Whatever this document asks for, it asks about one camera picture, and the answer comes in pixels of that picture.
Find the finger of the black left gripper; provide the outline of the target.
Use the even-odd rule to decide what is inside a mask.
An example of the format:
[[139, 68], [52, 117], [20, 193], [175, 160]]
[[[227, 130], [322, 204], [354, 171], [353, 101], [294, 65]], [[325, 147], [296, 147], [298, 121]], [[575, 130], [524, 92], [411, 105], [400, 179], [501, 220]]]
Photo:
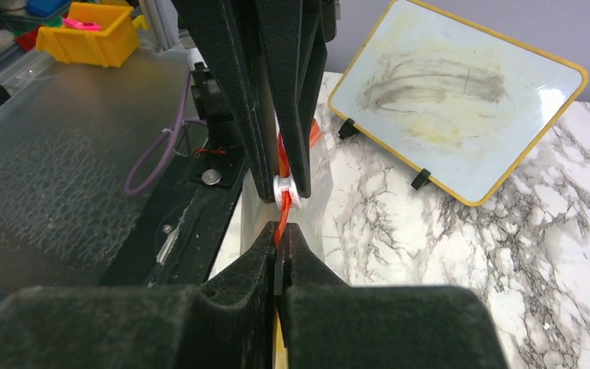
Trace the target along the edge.
[[274, 110], [298, 195], [312, 192], [310, 131], [326, 36], [321, 1], [256, 1]]
[[231, 110], [257, 193], [274, 201], [276, 122], [254, 1], [173, 3]]

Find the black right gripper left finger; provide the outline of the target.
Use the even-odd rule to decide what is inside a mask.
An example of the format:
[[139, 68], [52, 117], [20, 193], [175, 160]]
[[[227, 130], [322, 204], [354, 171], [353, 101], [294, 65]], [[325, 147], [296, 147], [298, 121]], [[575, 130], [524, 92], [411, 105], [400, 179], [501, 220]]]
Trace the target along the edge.
[[209, 281], [33, 287], [0, 304], [0, 368], [270, 368], [273, 235]]

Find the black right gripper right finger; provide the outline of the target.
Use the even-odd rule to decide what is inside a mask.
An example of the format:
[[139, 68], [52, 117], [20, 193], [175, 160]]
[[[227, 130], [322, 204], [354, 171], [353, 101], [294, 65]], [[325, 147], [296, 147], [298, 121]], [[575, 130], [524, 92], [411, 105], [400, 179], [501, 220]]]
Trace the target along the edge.
[[466, 288], [352, 287], [296, 224], [275, 233], [274, 297], [291, 368], [504, 368], [490, 313]]

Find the clear orange zip top bag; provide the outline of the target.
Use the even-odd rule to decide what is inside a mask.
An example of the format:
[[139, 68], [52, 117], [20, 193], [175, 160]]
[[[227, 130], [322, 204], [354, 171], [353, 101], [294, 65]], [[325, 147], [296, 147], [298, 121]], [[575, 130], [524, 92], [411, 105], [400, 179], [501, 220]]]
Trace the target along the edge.
[[290, 312], [286, 303], [288, 291], [294, 286], [322, 285], [336, 280], [323, 262], [322, 237], [322, 220], [333, 190], [333, 177], [323, 132], [316, 121], [312, 123], [309, 136], [313, 189], [309, 198], [298, 193], [283, 137], [277, 137], [277, 144], [279, 168], [272, 179], [275, 202], [267, 204], [260, 200], [252, 175], [244, 177], [240, 206], [240, 252], [250, 250], [266, 224], [276, 225], [276, 232], [268, 241], [277, 263], [268, 279], [274, 292], [269, 319], [269, 358], [270, 367], [286, 368]]

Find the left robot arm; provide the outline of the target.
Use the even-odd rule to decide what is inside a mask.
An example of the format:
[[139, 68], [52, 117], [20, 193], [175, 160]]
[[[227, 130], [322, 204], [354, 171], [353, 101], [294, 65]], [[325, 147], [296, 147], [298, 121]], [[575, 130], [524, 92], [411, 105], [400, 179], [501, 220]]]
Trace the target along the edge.
[[244, 150], [259, 197], [275, 199], [283, 145], [298, 194], [312, 191], [309, 136], [327, 42], [336, 36], [333, 1], [176, 1], [202, 55], [191, 89], [215, 148]]

